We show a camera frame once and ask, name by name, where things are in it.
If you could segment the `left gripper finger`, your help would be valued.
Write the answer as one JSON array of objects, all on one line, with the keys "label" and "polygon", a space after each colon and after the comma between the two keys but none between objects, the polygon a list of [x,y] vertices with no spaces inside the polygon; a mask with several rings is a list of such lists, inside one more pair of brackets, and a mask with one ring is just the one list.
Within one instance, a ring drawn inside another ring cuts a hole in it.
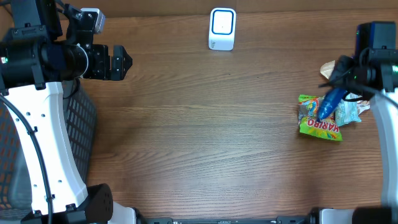
[{"label": "left gripper finger", "polygon": [[111,71],[111,80],[112,81],[122,81],[124,80],[127,71],[130,69],[130,64],[113,64]]},{"label": "left gripper finger", "polygon": [[112,67],[131,67],[132,58],[122,45],[113,47]]}]

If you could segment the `beige cookie snack bag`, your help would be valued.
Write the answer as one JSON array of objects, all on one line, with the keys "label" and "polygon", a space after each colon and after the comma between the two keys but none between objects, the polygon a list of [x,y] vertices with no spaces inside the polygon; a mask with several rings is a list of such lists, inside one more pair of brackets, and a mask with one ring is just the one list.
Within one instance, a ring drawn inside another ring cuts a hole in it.
[{"label": "beige cookie snack bag", "polygon": [[[331,62],[327,62],[323,64],[320,68],[320,73],[326,78],[330,79],[331,73],[334,69],[335,66],[335,60]],[[357,103],[357,109],[358,109],[358,114],[363,113],[366,110],[370,109],[370,102],[369,101],[364,101],[364,100],[359,100],[356,102]]]}]

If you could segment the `blue snack packet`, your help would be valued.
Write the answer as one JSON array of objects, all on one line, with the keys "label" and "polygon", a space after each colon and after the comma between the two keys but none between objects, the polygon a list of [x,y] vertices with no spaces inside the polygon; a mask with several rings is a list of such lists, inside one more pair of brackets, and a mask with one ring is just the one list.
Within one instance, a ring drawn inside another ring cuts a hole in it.
[{"label": "blue snack packet", "polygon": [[340,101],[347,94],[342,88],[333,88],[324,96],[322,103],[317,111],[317,121],[321,121],[329,117],[336,109]]}]

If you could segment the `teal white candy packet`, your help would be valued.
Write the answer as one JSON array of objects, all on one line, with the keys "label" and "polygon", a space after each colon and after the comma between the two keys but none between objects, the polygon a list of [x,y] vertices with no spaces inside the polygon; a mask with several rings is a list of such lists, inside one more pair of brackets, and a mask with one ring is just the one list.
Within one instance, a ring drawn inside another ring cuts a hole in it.
[{"label": "teal white candy packet", "polygon": [[343,126],[351,122],[361,122],[358,110],[360,102],[361,101],[340,101],[335,110],[335,121],[338,126]]}]

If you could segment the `green gummy candy bag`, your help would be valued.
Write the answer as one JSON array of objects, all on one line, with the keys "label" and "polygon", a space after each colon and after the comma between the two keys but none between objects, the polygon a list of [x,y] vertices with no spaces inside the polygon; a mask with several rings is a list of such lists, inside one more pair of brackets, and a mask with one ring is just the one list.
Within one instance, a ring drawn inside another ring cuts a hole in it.
[{"label": "green gummy candy bag", "polygon": [[340,128],[331,114],[325,119],[317,121],[317,113],[323,101],[322,97],[299,95],[298,97],[298,125],[300,133],[317,138],[342,141]]}]

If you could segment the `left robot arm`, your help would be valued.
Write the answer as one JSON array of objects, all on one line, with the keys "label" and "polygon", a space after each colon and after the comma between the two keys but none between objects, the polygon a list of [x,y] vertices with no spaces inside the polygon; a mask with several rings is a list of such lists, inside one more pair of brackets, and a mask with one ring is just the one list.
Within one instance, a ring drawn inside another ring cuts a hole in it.
[{"label": "left robot arm", "polygon": [[11,0],[14,27],[1,42],[1,101],[16,126],[32,190],[23,223],[137,223],[107,184],[87,187],[68,137],[64,81],[121,81],[132,58],[121,45],[93,42],[105,16],[61,1]]}]

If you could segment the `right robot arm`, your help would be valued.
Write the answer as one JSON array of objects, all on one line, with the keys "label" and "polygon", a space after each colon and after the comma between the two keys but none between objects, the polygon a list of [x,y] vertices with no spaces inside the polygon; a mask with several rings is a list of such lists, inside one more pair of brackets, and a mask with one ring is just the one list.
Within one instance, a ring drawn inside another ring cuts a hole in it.
[{"label": "right robot arm", "polygon": [[397,49],[395,22],[367,22],[356,29],[353,57],[342,55],[331,73],[330,106],[354,93],[369,101],[376,120],[383,169],[381,204],[319,211],[320,223],[397,223]]}]

